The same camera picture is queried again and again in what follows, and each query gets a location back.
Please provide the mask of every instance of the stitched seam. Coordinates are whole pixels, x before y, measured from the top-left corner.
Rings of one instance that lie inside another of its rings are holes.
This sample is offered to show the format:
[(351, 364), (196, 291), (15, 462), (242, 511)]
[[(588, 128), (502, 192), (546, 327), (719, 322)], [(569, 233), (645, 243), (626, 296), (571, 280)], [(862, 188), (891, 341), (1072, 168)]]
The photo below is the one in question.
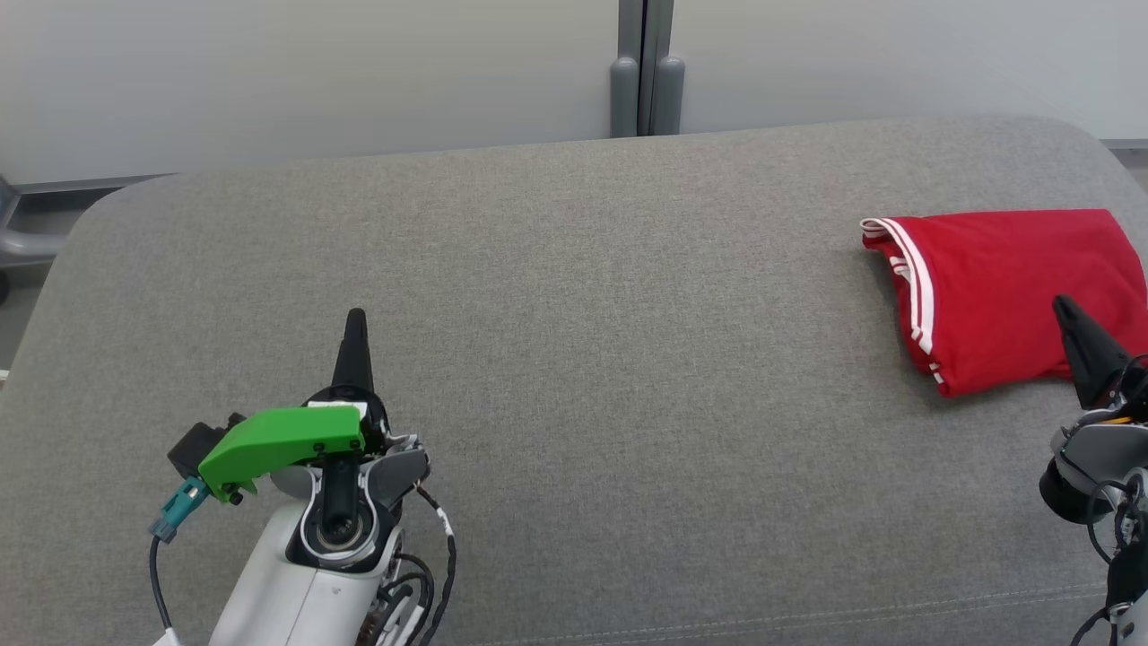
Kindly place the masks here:
[[(785, 620), (810, 620), (815, 617), (833, 617), (840, 615), (855, 615), (859, 613), (883, 613), (887, 610), (912, 610), (914, 608), (929, 608), (932, 606), (944, 606), (949, 604), (963, 604), (967, 601), (984, 601), (986, 599), (1002, 599), (1006, 597), (1019, 597), (1023, 594), (1045, 594), (1049, 592), (1066, 592), (1069, 590), (1080, 590), (1084, 587), (1102, 587), (1104, 583), (1081, 583), (1078, 585), (1065, 585), (1063, 587), (1046, 587), (1044, 590), (1019, 590), (1016, 592), (1000, 592), (996, 594), (983, 594), (979, 597), (964, 597), (961, 599), (948, 599), (945, 601), (922, 601), (920, 604), (908, 604), (903, 606), (884, 606), (878, 608), (860, 608), (855, 610), (835, 610), (831, 613), (812, 613), (806, 615), (777, 615), (774, 617), (760, 617), (755, 620), (736, 620), (729, 622), (705, 622), (684, 625), (669, 625), (665, 628), (638, 628), (630, 630), (614, 630), (608, 632), (584, 632), (580, 635), (563, 635), (558, 637), (534, 637), (526, 639), (512, 639), (509, 641), (482, 641), (480, 644), (471, 644), (470, 646), (513, 646), (514, 644), (544, 644), (548, 641), (561, 641), (568, 639), (590, 639), (596, 637), (620, 637), (622, 635), (642, 635), (649, 632), (669, 632), (674, 630), (692, 630), (699, 628), (719, 628), (719, 626), (732, 626), (732, 625), (744, 625), (750, 623), (765, 623), (765, 622), (776, 622)], [(1047, 601), (1056, 601), (1056, 599), (1046, 599)]]
[(897, 621), (897, 620), (915, 620), (917, 617), (929, 617), (934, 615), (952, 615), (955, 613), (963, 613), (967, 610), (992, 610), (995, 608), (1008, 608), (1010, 606), (1026, 606), (1030, 604), (1044, 604), (1047, 601), (1071, 601), (1073, 599), (1092, 599), (1093, 597), (1101, 597), (1100, 593), (1093, 594), (1077, 594), (1075, 597), (1054, 597), (1052, 599), (1026, 599), (1024, 601), (1013, 601), (1010, 604), (991, 604), (987, 606), (975, 606), (972, 608), (951, 608), (948, 610), (933, 610), (931, 613), (912, 613), (906, 615), (893, 615), (889, 617), (869, 617), (864, 620), (845, 620), (839, 622), (816, 622), (798, 625), (777, 625), (770, 628), (752, 628), (748, 630), (727, 630), (718, 632), (704, 632), (700, 635), (667, 635), (664, 637), (650, 637), (646, 639), (631, 639), (628, 641), (599, 641), (595, 646), (623, 646), (629, 644), (650, 644), (653, 641), (670, 641), (674, 639), (701, 639), (705, 637), (729, 637), (736, 635), (751, 635), (754, 632), (778, 632), (782, 630), (798, 630), (804, 628), (827, 628), (831, 625), (848, 625), (859, 624), (867, 622), (883, 622), (883, 621)]

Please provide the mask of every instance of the gray fabric surface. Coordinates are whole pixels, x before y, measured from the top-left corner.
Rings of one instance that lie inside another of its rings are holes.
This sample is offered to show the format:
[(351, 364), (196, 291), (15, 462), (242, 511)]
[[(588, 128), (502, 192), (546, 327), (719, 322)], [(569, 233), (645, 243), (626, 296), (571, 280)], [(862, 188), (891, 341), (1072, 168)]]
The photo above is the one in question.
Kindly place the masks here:
[[(1023, 117), (129, 187), (76, 226), (0, 394), (0, 643), (150, 644), (165, 452), (323, 387), (355, 305), (458, 534), (440, 644), (1066, 643), (1104, 576), (1037, 491), (1071, 389), (941, 400), (858, 228), (1056, 207), (1111, 209), (1148, 251), (1111, 155)], [(187, 644), (282, 499), (208, 506), (161, 552)], [(408, 519), (441, 573), (433, 516)]]

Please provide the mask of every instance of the green plastic part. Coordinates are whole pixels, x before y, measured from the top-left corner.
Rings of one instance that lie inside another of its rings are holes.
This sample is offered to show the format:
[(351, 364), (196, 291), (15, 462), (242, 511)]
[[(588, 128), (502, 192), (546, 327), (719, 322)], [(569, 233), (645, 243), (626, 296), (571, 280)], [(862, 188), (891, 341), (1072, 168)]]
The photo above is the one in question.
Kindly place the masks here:
[(317, 458), (363, 447), (354, 406), (269, 408), (235, 425), (200, 462), (200, 476), (219, 500), (236, 488), (251, 493), (255, 478)]

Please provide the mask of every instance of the folded clothing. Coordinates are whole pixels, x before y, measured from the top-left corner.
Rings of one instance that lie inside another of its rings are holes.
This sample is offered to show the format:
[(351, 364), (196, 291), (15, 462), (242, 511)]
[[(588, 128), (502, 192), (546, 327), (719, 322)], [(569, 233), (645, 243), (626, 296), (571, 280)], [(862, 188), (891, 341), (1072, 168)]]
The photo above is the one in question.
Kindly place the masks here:
[(1072, 296), (1125, 350), (1148, 352), (1148, 289), (1103, 209), (961, 212), (861, 221), (887, 258), (914, 365), (945, 397), (1069, 379), (1053, 297)]

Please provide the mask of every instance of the red folded cloth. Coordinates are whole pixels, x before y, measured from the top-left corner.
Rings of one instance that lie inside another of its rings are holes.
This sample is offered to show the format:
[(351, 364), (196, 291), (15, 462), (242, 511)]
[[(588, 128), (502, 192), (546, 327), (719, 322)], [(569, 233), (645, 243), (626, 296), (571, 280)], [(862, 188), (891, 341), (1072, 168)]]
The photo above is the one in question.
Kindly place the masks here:
[(1128, 352), (1148, 352), (1143, 268), (1107, 210), (877, 217), (861, 228), (893, 271), (913, 363), (945, 397), (1068, 379), (1057, 294)]

